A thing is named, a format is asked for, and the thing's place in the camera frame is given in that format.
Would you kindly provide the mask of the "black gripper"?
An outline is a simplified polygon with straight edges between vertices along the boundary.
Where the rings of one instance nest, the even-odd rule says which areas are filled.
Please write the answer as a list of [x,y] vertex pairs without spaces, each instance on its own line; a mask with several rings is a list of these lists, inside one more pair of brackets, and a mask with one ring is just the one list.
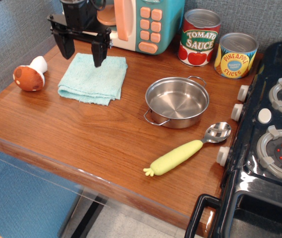
[[92,43],[94,66],[100,67],[107,57],[111,29],[101,24],[97,13],[105,9],[105,2],[62,2],[62,14],[50,14],[51,32],[65,59],[75,52],[73,40]]

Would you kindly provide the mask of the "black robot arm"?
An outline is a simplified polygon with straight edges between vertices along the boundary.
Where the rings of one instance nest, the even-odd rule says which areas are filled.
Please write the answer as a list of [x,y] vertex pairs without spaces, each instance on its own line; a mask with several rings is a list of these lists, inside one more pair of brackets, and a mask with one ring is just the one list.
[[106,1],[98,6],[93,0],[62,0],[62,14],[50,14],[51,32],[65,59],[75,52],[74,40],[91,44],[95,67],[100,67],[113,45],[111,29],[97,19],[98,11],[105,9]]

